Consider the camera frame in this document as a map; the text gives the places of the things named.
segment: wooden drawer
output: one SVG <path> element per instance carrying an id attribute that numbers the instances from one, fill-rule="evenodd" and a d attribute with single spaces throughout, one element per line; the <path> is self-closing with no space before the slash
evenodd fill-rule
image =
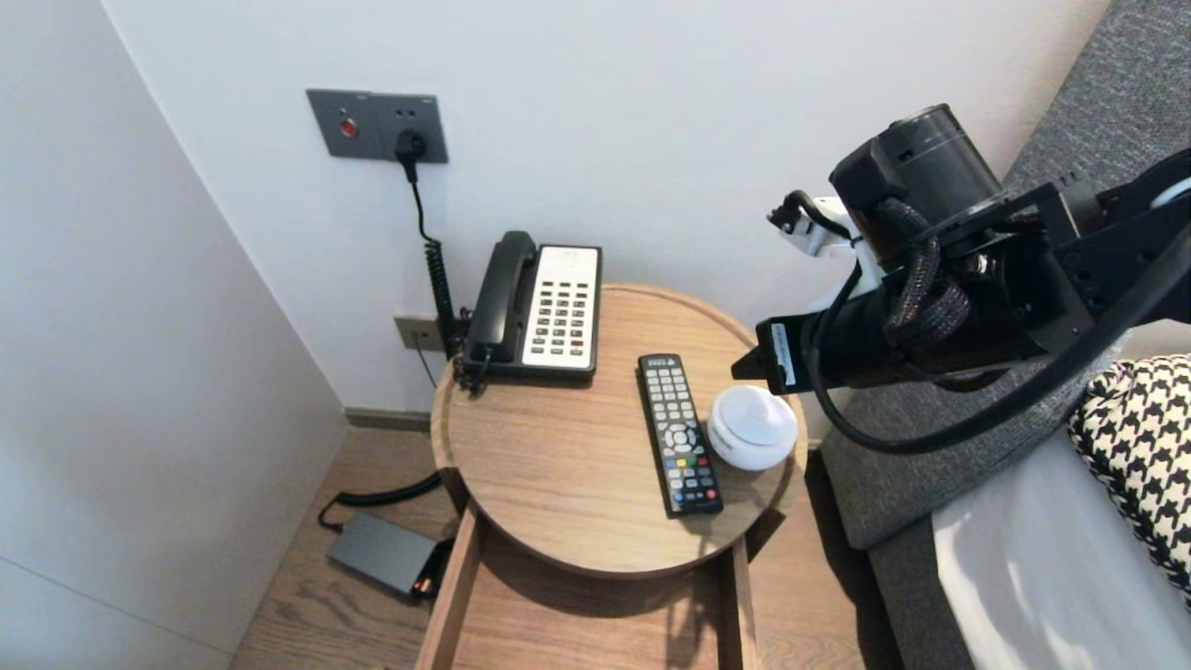
<path id="1" fill-rule="evenodd" d="M 463 512 L 417 668 L 757 668 L 741 539 L 679 575 L 609 581 L 548 565 Z"/>

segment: remote control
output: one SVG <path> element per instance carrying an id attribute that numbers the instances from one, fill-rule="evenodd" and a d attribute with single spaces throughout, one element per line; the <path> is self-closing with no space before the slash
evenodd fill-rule
<path id="1" fill-rule="evenodd" d="M 637 359 L 637 383 L 667 516 L 723 511 L 707 440 L 694 415 L 682 361 L 678 355 L 641 357 Z"/>

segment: power bank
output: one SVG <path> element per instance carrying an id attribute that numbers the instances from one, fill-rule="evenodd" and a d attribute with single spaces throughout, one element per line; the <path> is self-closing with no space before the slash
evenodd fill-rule
<path id="1" fill-rule="evenodd" d="M 425 536 L 357 512 L 326 556 L 401 595 L 419 597 L 413 587 L 434 569 L 429 564 L 437 546 Z"/>

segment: gray upholstered bed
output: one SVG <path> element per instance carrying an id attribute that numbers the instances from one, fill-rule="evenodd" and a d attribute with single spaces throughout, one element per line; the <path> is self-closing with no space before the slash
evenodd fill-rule
<path id="1" fill-rule="evenodd" d="M 1136 176 L 1191 143 L 1191 6 L 1116 0 L 1080 54 L 1006 183 L 1023 189 L 1075 170 L 1096 189 Z M 911 437 L 986 407 L 1034 372 L 975 394 L 927 384 L 858 393 L 861 428 Z M 1016 421 L 937 455 L 883 457 L 833 432 L 822 451 L 849 544 L 867 550 L 909 668 L 972 668 L 936 570 L 931 512 L 981 487 L 1060 427 L 1092 371 Z"/>

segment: white wall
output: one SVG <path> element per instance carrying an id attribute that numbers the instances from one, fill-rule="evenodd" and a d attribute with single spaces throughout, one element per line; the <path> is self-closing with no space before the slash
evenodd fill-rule
<path id="1" fill-rule="evenodd" d="M 765 223 L 890 121 L 948 101 L 1004 171 L 1106 0 L 105 0 L 179 139 L 345 406 L 424 411 L 391 315 L 432 313 L 394 164 L 326 155 L 307 87 L 435 93 L 429 226 L 472 303 L 506 228 L 747 323 L 846 264 Z"/>
<path id="2" fill-rule="evenodd" d="M 100 4 L 2 13 L 0 666 L 225 665 L 341 406 Z"/>

